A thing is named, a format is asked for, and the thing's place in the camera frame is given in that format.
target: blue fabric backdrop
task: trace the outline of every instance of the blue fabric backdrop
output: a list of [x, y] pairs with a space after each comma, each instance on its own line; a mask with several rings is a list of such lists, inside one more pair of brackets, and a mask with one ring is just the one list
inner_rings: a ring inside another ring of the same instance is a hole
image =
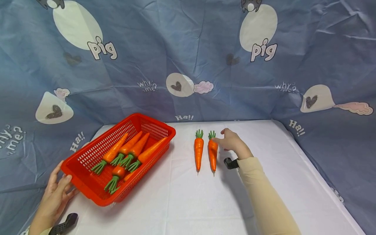
[[3, 0], [0, 228], [104, 124], [276, 119], [376, 227], [372, 0]]

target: pink cloud graphic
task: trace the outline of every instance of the pink cloud graphic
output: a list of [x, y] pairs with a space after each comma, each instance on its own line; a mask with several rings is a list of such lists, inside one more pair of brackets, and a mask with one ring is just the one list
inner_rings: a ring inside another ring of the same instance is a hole
[[65, 102], [65, 98], [70, 94], [70, 91], [68, 89], [62, 89], [62, 88], [58, 88], [56, 90], [53, 90], [53, 92], [55, 93], [55, 95], [62, 101]]
[[201, 81], [199, 84], [194, 85], [193, 91], [199, 94], [211, 92], [214, 88], [214, 84], [211, 82]]
[[348, 110], [359, 115], [371, 115], [373, 113], [373, 108], [364, 102], [350, 102], [342, 105], [335, 105], [333, 107]]

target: red plastic basket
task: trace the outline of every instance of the red plastic basket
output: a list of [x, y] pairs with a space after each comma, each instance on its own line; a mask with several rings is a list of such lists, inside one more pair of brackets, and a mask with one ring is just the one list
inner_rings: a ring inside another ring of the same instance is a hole
[[[164, 137], [168, 138], [165, 144], [160, 146], [126, 182], [120, 180], [118, 183], [120, 188], [113, 195], [110, 195], [104, 191], [104, 188], [112, 179], [111, 171], [114, 169], [114, 166], [107, 164], [100, 175], [93, 173], [91, 168], [102, 160], [103, 155], [125, 133], [128, 132], [126, 140], [128, 141], [141, 130], [143, 133], [150, 133], [144, 149], [149, 148]], [[168, 150], [170, 141], [175, 136], [175, 133], [175, 129], [165, 123], [142, 114], [132, 114], [66, 159], [61, 169], [66, 175], [72, 175], [72, 183], [95, 204], [108, 206], [113, 202], [121, 202]]]

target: black wrist strap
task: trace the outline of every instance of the black wrist strap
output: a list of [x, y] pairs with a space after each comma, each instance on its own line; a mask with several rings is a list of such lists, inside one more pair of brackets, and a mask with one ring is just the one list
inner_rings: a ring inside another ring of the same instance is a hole
[[76, 213], [69, 214], [64, 223], [61, 223], [52, 227], [51, 231], [49, 232], [49, 235], [59, 235], [59, 234], [66, 233], [76, 223], [77, 218], [78, 218], [78, 214]]
[[223, 162], [229, 170], [239, 168], [238, 159], [232, 161], [231, 158], [226, 158]]

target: orange carrot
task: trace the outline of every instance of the orange carrot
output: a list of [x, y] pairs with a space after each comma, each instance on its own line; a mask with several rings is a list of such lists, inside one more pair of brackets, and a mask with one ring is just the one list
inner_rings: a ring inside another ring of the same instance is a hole
[[133, 175], [133, 173], [135, 173], [135, 171], [133, 171], [133, 172], [127, 174], [127, 175], [124, 177], [124, 181], [129, 180], [129, 178]]
[[137, 161], [132, 163], [127, 169], [132, 173], [134, 172], [141, 164], [145, 163], [147, 159], [165, 142], [167, 137], [159, 140], [157, 143], [153, 144], [147, 150], [145, 150], [142, 154], [140, 154], [137, 158]]
[[116, 154], [118, 153], [120, 147], [127, 139], [128, 133], [125, 135], [114, 145], [112, 148], [102, 157], [102, 161], [94, 166], [91, 170], [94, 171], [96, 174], [100, 174], [103, 171], [105, 165], [109, 164], [111, 161], [114, 160]]
[[213, 171], [213, 175], [215, 170], [217, 169], [217, 152], [218, 152], [218, 144], [212, 141], [212, 138], [215, 138], [215, 132], [213, 133], [210, 131], [209, 134], [209, 143], [208, 143], [208, 152], [209, 152], [209, 160], [210, 160], [210, 167]]
[[119, 179], [124, 178], [124, 176], [125, 176], [125, 169], [124, 169], [124, 167], [116, 166], [112, 170], [112, 179], [106, 185], [105, 191], [108, 190], [111, 194], [113, 194], [115, 192], [114, 189], [116, 188], [117, 182], [119, 181]]
[[126, 158], [124, 158], [119, 165], [128, 168], [129, 164], [132, 160], [138, 155], [140, 155], [142, 149], [144, 148], [147, 139], [149, 138], [150, 133], [146, 133], [138, 142], [135, 144], [129, 151], [129, 154]]
[[[129, 174], [127, 174], [125, 177], [124, 177], [124, 181], [127, 181], [127, 180], [129, 180], [129, 178], [133, 175], [133, 173], [135, 173], [135, 171], [133, 171], [133, 172], [131, 172], [131, 173], [129, 173]], [[113, 194], [114, 192], [116, 192], [116, 190], [118, 190], [120, 188], [120, 186], [119, 187], [117, 187], [116, 189], [114, 189], [114, 190], [112, 190], [112, 191], [110, 191], [110, 194]]]
[[141, 138], [141, 136], [142, 136], [142, 131], [138, 132], [137, 135], [135, 135], [125, 145], [123, 145], [119, 149], [119, 155], [115, 159], [113, 159], [113, 161], [111, 162], [111, 165], [116, 166], [117, 164], [119, 164], [124, 158], [124, 155], [128, 155], [130, 149], [137, 143], [137, 141]]
[[202, 139], [203, 136], [203, 130], [201, 130], [201, 132], [200, 130], [196, 131], [196, 139], [194, 140], [194, 160], [196, 162], [197, 174], [201, 169], [202, 152], [204, 150], [204, 140]]

